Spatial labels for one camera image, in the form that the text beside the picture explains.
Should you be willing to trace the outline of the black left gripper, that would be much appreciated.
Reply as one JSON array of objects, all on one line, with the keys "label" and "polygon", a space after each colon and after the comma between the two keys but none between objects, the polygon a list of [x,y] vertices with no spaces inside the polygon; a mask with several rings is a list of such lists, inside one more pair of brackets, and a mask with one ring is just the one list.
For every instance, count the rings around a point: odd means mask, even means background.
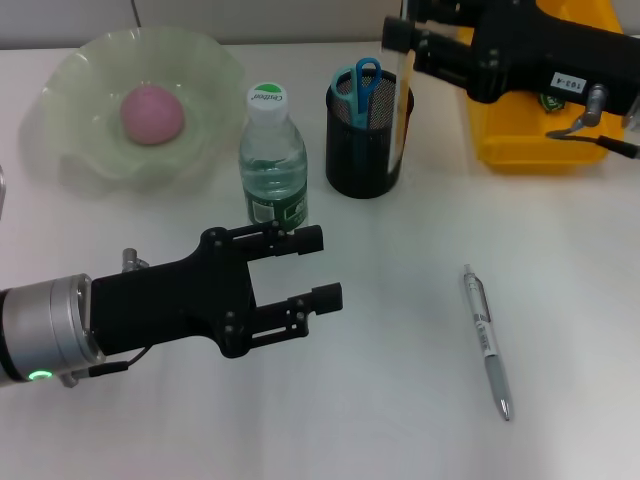
[{"label": "black left gripper", "polygon": [[106,355],[202,336],[227,358],[244,356],[255,307],[247,262],[323,249],[318,225],[290,233],[280,223],[209,229],[182,260],[93,280],[91,332]]}]

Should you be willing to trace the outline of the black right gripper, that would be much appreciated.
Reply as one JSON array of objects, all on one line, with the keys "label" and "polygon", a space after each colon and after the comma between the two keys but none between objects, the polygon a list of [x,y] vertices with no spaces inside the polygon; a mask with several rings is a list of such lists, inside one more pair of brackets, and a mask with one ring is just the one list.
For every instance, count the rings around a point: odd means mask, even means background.
[{"label": "black right gripper", "polygon": [[[530,91],[584,105],[591,87],[608,91],[604,110],[624,116],[639,95],[639,40],[562,20],[534,1],[408,0],[406,18],[386,17],[382,48],[414,54],[413,71],[467,90],[489,104]],[[475,24],[471,48],[412,22]]]}]

